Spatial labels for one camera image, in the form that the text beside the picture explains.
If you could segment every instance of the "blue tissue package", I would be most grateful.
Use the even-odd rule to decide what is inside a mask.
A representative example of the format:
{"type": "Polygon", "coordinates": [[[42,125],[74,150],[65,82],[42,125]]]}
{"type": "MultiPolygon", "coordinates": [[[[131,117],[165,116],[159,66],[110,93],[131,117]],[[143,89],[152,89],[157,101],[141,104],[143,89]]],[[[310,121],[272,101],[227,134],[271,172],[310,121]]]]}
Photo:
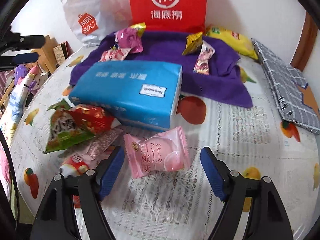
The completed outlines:
{"type": "Polygon", "coordinates": [[[69,95],[75,105],[101,106],[124,125],[149,130],[173,128],[182,66],[159,61],[95,63],[69,95]]]}

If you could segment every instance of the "white plastic bag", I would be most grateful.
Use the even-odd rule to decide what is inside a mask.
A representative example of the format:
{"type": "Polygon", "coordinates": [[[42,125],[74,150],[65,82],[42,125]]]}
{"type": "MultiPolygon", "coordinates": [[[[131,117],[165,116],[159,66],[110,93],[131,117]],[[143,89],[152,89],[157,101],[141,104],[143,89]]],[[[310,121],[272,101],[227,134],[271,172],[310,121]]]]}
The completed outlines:
{"type": "Polygon", "coordinates": [[[129,21],[117,0],[60,0],[67,23],[84,46],[96,46],[129,21]]]}

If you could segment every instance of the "blue gripper pad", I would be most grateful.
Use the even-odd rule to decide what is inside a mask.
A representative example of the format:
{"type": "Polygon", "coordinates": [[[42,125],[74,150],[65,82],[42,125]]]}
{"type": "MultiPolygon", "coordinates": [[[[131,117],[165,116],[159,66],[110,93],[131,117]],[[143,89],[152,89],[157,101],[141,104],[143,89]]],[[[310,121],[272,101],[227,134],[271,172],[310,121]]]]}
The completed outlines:
{"type": "Polygon", "coordinates": [[[220,198],[222,202],[225,202],[227,195],[223,192],[224,179],[220,176],[218,169],[214,164],[214,159],[212,156],[210,157],[210,155],[213,155],[213,158],[217,160],[210,148],[204,147],[200,153],[200,161],[214,195],[220,198]]]}
{"type": "Polygon", "coordinates": [[[116,181],[116,178],[121,170],[122,164],[124,162],[124,150],[121,147],[116,155],[116,157],[110,163],[108,169],[103,174],[101,181],[100,181],[100,191],[99,197],[101,200],[108,196],[111,192],[113,184],[116,181]]]}

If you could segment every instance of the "gray plaid cloth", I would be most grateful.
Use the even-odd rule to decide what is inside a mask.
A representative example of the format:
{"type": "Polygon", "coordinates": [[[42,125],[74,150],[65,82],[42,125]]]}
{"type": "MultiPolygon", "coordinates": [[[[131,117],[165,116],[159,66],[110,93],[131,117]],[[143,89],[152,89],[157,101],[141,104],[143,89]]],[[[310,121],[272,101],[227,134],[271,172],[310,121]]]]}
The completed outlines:
{"type": "Polygon", "coordinates": [[[293,122],[300,127],[320,134],[320,121],[316,113],[302,102],[302,93],[297,85],[305,88],[308,83],[302,72],[286,64],[270,49],[255,39],[252,39],[262,68],[268,79],[276,107],[282,119],[293,122]]]}

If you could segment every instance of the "white lace tablecloth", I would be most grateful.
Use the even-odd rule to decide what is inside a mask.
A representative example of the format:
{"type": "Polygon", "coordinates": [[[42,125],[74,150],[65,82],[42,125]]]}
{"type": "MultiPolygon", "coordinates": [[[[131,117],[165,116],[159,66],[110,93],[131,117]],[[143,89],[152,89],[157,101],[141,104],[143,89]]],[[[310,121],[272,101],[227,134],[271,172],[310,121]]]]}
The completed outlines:
{"type": "MultiPolygon", "coordinates": [[[[60,152],[41,153],[49,136],[52,114],[46,108],[63,97],[72,70],[66,65],[79,55],[87,57],[91,50],[82,48],[49,78],[22,117],[13,139],[10,150],[18,187],[34,215],[62,161],[57,157],[60,152]],[[26,125],[24,119],[35,108],[39,108],[39,113],[33,125],[26,125]],[[26,168],[32,168],[38,176],[36,199],[23,179],[26,168]]],[[[300,143],[293,137],[285,137],[261,66],[249,58],[242,58],[239,65],[258,82],[245,83],[252,96],[254,106],[251,109],[201,98],[206,105],[202,124],[190,124],[181,114],[175,116],[175,124],[181,125],[186,132],[193,161],[189,171],[155,172],[133,180],[125,159],[111,194],[102,202],[117,239],[201,240],[209,236],[223,203],[213,195],[200,163],[200,150],[205,146],[209,146],[231,170],[241,173],[254,166],[262,176],[272,178],[288,213],[295,239],[309,228],[318,196],[318,189],[313,190],[314,165],[319,162],[315,136],[298,127],[300,143]]],[[[155,134],[132,127],[123,129],[145,138],[155,134]]],[[[121,145],[121,138],[116,143],[121,145]]],[[[248,214],[243,213],[235,239],[242,239],[248,214]]],[[[80,209],[76,210],[76,217],[82,239],[89,239],[80,209]]]]}

